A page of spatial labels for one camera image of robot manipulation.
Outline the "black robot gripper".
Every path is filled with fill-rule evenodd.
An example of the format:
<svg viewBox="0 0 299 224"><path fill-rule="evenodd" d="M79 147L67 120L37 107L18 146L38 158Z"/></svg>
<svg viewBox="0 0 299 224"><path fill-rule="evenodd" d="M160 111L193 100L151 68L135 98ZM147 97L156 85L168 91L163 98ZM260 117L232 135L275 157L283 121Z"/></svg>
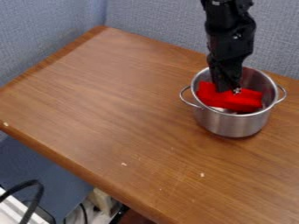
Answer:
<svg viewBox="0 0 299 224"><path fill-rule="evenodd" d="M207 17L207 61L217 93L240 93L241 64L253 52L256 27L251 16Z"/></svg>

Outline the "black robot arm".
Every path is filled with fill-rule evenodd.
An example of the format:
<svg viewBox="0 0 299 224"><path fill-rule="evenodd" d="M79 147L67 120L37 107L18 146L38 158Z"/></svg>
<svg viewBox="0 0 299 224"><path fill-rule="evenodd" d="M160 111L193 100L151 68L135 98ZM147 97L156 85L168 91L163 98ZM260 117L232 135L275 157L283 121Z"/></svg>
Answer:
<svg viewBox="0 0 299 224"><path fill-rule="evenodd" d="M209 50L209 75L219 93L241 92L243 62L253 52L256 21L248 13L252 0L200 0Z"/></svg>

